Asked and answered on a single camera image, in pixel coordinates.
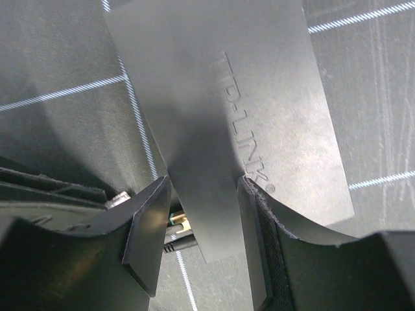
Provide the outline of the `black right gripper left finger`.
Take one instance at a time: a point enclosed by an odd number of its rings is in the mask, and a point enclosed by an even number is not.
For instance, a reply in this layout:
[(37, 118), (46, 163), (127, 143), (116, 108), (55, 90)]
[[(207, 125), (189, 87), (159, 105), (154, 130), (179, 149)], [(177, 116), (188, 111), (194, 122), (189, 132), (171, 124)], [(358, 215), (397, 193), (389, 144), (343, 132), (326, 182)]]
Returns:
[(65, 231), (2, 216), (1, 309), (147, 310), (170, 203), (164, 176)]

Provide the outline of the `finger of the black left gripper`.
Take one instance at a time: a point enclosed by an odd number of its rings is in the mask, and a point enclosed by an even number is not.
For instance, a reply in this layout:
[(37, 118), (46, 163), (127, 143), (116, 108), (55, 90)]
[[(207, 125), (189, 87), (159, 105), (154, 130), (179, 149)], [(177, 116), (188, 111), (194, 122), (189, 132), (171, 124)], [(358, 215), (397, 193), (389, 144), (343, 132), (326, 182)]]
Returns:
[(1, 216), (42, 227), (71, 227), (129, 199), (125, 191), (109, 199), (100, 188), (53, 179), (1, 158)]

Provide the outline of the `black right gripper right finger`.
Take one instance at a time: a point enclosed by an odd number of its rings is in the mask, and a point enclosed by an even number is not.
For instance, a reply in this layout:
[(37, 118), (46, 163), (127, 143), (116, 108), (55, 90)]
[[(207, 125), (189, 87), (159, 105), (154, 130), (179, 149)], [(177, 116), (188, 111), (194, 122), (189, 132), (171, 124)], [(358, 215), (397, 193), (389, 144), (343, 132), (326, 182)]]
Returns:
[(355, 238), (269, 196), (248, 177), (238, 201), (255, 310), (413, 310), (414, 233)]

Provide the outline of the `black network switch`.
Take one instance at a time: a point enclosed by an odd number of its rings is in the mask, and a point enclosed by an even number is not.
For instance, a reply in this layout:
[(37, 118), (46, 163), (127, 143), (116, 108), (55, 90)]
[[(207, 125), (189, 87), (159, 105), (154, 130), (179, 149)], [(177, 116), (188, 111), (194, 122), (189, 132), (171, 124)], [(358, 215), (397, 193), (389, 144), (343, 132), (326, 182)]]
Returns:
[(131, 1), (105, 15), (207, 262), (244, 249), (237, 181), (354, 215), (301, 1)]

